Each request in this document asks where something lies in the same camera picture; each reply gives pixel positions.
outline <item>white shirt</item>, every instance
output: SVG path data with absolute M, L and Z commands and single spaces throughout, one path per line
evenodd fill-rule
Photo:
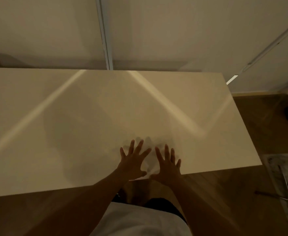
M 177 215 L 140 206 L 111 202 L 90 236 L 192 235 Z

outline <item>hand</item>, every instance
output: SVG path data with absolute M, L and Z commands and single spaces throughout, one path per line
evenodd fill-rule
M 169 154 L 168 145 L 165 145 L 165 159 L 162 158 L 162 154 L 158 147 L 155 147 L 157 159 L 159 161 L 160 171 L 158 174 L 150 175 L 150 178 L 156 180 L 170 188 L 180 184 L 182 182 L 182 175 L 180 173 L 181 159 L 175 164 L 174 149 L 171 149 Z
M 126 181 L 135 180 L 147 174 L 146 171 L 141 170 L 141 165 L 145 157 L 150 153 L 151 148 L 148 148 L 140 155 L 139 152 L 142 149 L 143 143 L 144 140 L 141 140 L 134 150 L 134 140 L 132 140 L 127 155 L 125 155 L 123 148 L 120 148 L 121 162 L 116 171 Z

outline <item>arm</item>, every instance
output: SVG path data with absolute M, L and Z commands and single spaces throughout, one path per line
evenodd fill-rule
M 27 235 L 89 235 L 98 225 L 119 189 L 127 181 L 147 174 L 141 171 L 140 167 L 151 149 L 148 148 L 139 155 L 143 142 L 140 141 L 134 150 L 134 140 L 132 140 L 127 155 L 123 148 L 120 148 L 121 162 L 115 171 L 91 186 L 67 206 L 46 218 Z
M 184 181 L 180 173 L 181 159 L 175 165 L 174 149 L 165 145 L 165 159 L 155 148 L 160 172 L 150 177 L 169 186 L 175 194 L 194 235 L 239 235 L 239 232 L 204 202 Z

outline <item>forearm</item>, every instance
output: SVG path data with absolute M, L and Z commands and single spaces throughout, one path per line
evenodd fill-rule
M 194 235 L 239 235 L 239 232 L 202 200 L 183 179 L 171 189 Z
M 126 181 L 116 171 L 90 187 L 27 235 L 89 235 Z

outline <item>dark shorts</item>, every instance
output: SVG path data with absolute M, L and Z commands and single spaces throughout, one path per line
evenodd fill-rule
M 117 203 L 124 203 L 121 200 L 121 198 L 119 197 L 118 194 L 116 194 L 116 196 L 113 198 L 112 202 L 117 202 Z M 180 218 L 182 218 L 182 220 L 187 223 L 185 221 L 185 218 L 183 217 L 183 215 L 180 213 L 180 211 L 168 200 L 166 200 L 165 198 L 152 198 L 149 201 L 147 201 L 143 207 L 146 208 L 150 208 L 150 209 L 154 209 L 154 210 L 161 210 L 161 211 L 165 211 L 171 214 L 175 214 L 177 216 L 179 216 Z

